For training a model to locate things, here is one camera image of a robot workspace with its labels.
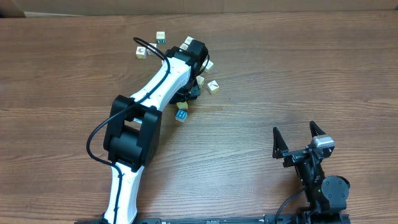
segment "brown wooden surface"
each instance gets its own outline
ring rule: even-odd
[[[112,100],[136,92],[166,50],[190,35],[210,50],[221,90],[204,89],[187,121],[168,106],[141,179],[142,217],[275,213],[300,188],[272,159],[272,128],[310,142],[314,120],[336,141],[326,175],[351,182],[353,223],[398,223],[398,13],[319,12],[0,20],[0,223],[72,223],[108,206],[111,169],[90,159],[89,133]],[[96,155],[104,133],[92,144]],[[301,196],[284,212],[305,205]]]

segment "wooden block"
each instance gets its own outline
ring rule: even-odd
[[[202,88],[203,84],[205,84],[205,78],[201,77],[200,75],[197,76],[197,82],[199,88]]]
[[[156,32],[156,42],[158,44],[166,44],[166,34],[164,31]]]
[[[187,119],[188,113],[185,110],[178,110],[177,114],[175,115],[175,119],[180,122],[185,122]]]
[[[210,91],[211,94],[215,94],[220,90],[220,86],[217,84],[216,80],[213,80],[207,83],[207,89]]]
[[[187,110],[187,109],[188,109],[188,103],[187,103],[187,102],[183,102],[183,103],[178,102],[178,103],[177,103],[177,107],[178,107],[180,110]]]
[[[147,58],[147,49],[145,47],[137,47],[136,51],[137,58],[145,59]]]
[[[202,68],[206,65],[207,61],[208,61],[208,60],[205,60],[205,62],[203,62],[203,65],[201,66]],[[209,60],[209,63],[207,63],[207,66],[206,66],[206,68],[205,68],[205,72],[206,72],[206,73],[209,73],[209,71],[212,70],[213,67],[214,67],[214,63],[211,62],[211,60]]]
[[[194,38],[188,36],[188,37],[185,39],[184,44],[190,45],[192,40],[194,40]]]
[[[182,44],[180,46],[180,48],[183,49],[183,50],[187,50],[188,49],[188,45],[187,44]]]
[[[147,49],[147,51],[148,51],[148,55],[155,55],[150,50]]]

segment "wood grain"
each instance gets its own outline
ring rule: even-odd
[[[300,188],[272,159],[272,128],[291,149],[314,120],[336,141],[327,175],[351,182],[353,223],[398,222],[398,13],[300,12],[2,19],[0,223],[72,223],[108,206],[111,169],[85,151],[112,100],[160,67],[138,60],[134,36],[161,50],[192,36],[210,50],[205,89],[188,119],[164,111],[160,147],[142,176],[142,217],[275,213]],[[93,142],[96,155],[104,133]],[[294,212],[303,196],[287,205]]]

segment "robotic arm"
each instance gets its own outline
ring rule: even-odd
[[[163,64],[143,89],[129,98],[119,95],[113,101],[109,116],[112,119],[103,144],[112,162],[111,195],[101,220],[91,223],[131,224],[134,221],[142,171],[159,145],[162,111],[169,103],[195,100],[200,95],[196,76],[207,55],[208,49],[197,40],[192,40],[187,50],[173,47],[165,54],[168,63]],[[127,126],[125,121],[141,123],[141,129]]]

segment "wooden table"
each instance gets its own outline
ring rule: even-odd
[[[159,150],[141,179],[141,217],[275,213],[298,191],[272,158],[272,128],[291,149],[311,120],[336,141],[326,175],[351,182],[353,223],[398,222],[398,13],[303,12],[0,20],[0,223],[72,223],[107,208],[111,169],[90,159],[89,133],[113,99],[141,89],[161,50],[192,36],[209,48],[221,90],[164,111]],[[104,132],[93,152],[105,159]],[[306,204],[302,195],[284,212]]]

